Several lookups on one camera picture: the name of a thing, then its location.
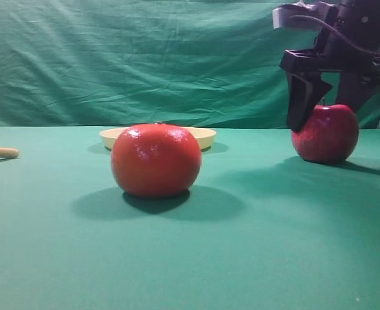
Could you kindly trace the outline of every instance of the cable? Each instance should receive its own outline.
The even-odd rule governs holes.
[[[352,48],[358,50],[361,53],[368,54],[371,56],[377,56],[380,57],[380,52],[374,52],[372,50],[368,50],[366,48],[360,47],[356,45],[353,41],[348,39],[346,36],[344,36],[342,33],[340,33],[338,30],[336,30],[333,26],[325,23],[324,21],[321,21],[320,19],[313,17],[313,16],[306,16],[306,15],[294,15],[290,17],[292,19],[308,19],[310,21],[315,21],[316,23],[320,24],[322,27],[327,28],[329,31],[333,32],[337,35],[340,39],[342,39],[346,44],[350,45]]]

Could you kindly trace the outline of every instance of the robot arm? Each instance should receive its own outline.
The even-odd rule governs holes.
[[[273,11],[273,27],[320,30],[313,48],[286,50],[280,63],[290,93],[289,129],[300,131],[332,89],[323,72],[340,74],[335,102],[354,112],[380,89],[380,0],[281,5]]]

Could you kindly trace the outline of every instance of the red apple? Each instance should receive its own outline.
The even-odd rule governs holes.
[[[176,196],[194,184],[202,154],[196,138],[185,128],[164,123],[125,129],[111,152],[117,184],[141,198]]]
[[[346,105],[317,105],[300,132],[291,132],[297,154],[306,161],[340,164],[358,143],[359,124]]]

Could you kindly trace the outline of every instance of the plate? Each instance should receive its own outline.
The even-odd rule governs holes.
[[[103,140],[104,146],[107,149],[112,150],[118,136],[127,128],[128,127],[118,127],[101,131],[100,137]],[[216,137],[216,131],[213,129],[198,127],[183,128],[187,129],[196,138],[198,145],[200,146],[200,150],[205,150],[211,147]]]

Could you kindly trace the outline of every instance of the green table surface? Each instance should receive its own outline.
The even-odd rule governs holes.
[[[380,310],[380,130],[346,165],[218,129],[188,197],[117,188],[104,127],[0,127],[0,310]]]

